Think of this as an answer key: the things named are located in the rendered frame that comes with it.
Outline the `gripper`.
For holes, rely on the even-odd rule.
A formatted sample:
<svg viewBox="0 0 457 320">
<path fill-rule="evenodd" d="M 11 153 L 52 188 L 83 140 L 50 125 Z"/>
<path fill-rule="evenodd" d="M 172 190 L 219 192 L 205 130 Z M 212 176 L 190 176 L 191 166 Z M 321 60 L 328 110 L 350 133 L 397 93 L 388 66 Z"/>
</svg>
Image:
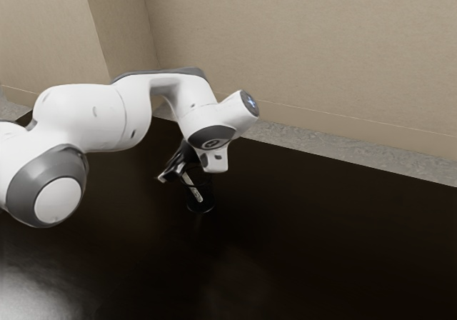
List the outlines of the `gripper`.
<svg viewBox="0 0 457 320">
<path fill-rule="evenodd" d="M 185 172 L 188 164 L 196 163 L 196 152 L 194 148 L 183 139 L 171 159 L 167 162 L 166 168 L 158 176 L 162 183 L 172 182 L 181 177 L 183 184 L 191 192 L 197 202 L 201 203 L 204 199 L 192 182 L 190 176 Z"/>
</svg>

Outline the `black mesh pen holder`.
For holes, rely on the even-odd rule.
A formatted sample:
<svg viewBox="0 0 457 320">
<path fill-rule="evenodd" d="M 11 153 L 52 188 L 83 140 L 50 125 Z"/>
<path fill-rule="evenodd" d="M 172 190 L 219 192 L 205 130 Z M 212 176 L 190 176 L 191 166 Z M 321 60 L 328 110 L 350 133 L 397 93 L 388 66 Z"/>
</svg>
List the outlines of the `black mesh pen holder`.
<svg viewBox="0 0 457 320">
<path fill-rule="evenodd" d="M 215 196 L 212 181 L 213 175 L 206 173 L 200 166 L 191 166 L 190 168 L 187 168 L 186 173 L 190 176 L 192 182 L 204 199 L 201 203 L 197 202 L 181 180 L 181 183 L 185 188 L 186 206 L 188 210 L 196 214 L 208 213 L 215 207 Z"/>
</svg>

